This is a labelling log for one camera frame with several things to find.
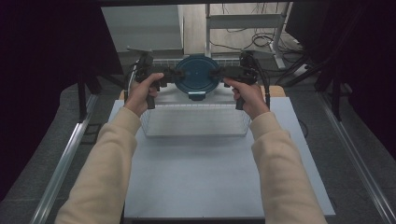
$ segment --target white table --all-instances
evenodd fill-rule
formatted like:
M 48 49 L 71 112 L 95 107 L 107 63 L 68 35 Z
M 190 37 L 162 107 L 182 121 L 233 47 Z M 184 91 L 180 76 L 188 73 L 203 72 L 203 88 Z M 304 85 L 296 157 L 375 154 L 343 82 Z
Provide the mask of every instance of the white table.
M 288 97 L 272 111 L 300 149 L 325 216 L 335 215 Z M 116 101 L 110 119 L 123 105 Z M 142 129 L 125 202 L 126 218 L 264 217 L 259 173 L 245 137 L 147 138 Z

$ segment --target person's left hand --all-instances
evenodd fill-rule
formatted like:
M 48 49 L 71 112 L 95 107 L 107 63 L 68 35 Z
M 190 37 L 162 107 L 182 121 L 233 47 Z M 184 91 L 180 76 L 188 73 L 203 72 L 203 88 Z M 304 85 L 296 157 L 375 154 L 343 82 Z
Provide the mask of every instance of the person's left hand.
M 139 118 L 148 109 L 146 97 L 148 95 L 157 97 L 158 92 L 155 87 L 150 87 L 151 83 L 163 77 L 163 73 L 153 73 L 141 83 L 134 82 L 129 89 L 128 100 L 124 107 L 134 112 Z

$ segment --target hand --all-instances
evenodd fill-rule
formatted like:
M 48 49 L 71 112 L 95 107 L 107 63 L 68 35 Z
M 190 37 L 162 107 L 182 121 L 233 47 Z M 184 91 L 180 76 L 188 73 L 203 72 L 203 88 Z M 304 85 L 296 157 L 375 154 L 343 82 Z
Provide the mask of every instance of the hand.
M 248 84 L 235 81 L 228 77 L 225 77 L 223 80 L 229 86 L 234 87 L 233 98 L 235 101 L 240 97 L 244 98 L 244 110 L 251 119 L 255 119 L 260 114 L 270 111 L 262 97 L 262 89 L 258 85 L 253 84 L 249 86 Z
M 124 107 L 130 109 L 139 118 L 148 109 L 146 97 L 148 95 L 157 97 L 158 92 L 155 87 L 150 87 L 151 83 L 163 77 L 163 73 L 153 73 L 141 83 L 134 82 L 129 89 L 128 100 Z

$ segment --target beige sleeve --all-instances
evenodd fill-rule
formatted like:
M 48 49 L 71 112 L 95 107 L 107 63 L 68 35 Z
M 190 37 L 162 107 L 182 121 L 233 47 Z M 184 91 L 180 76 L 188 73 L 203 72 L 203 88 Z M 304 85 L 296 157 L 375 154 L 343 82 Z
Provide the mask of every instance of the beige sleeve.
M 260 174 L 265 223 L 326 223 L 300 152 L 274 113 L 255 118 L 253 157 Z
M 140 119 L 122 107 L 99 133 L 56 223 L 119 223 Z

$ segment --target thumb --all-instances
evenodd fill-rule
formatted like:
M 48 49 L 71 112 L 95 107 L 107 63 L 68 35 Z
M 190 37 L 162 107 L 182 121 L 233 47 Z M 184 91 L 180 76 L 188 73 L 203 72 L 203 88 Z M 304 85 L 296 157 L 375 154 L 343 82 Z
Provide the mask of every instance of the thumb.
M 147 87 L 149 87 L 151 85 L 151 83 L 153 83 L 154 81 L 160 80 L 163 77 L 163 73 L 153 73 L 151 75 L 149 75 L 148 78 L 146 78 L 142 83 Z

